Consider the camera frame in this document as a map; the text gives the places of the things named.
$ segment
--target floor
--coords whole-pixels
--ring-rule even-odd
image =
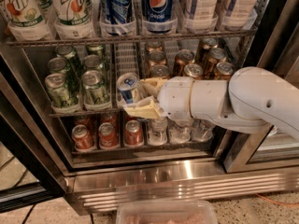
[[[270,203],[258,196],[210,201],[219,224],[299,224],[299,191],[268,193],[267,198],[290,206]],[[0,214],[6,224],[114,224],[116,212],[80,217],[63,199],[56,199]]]

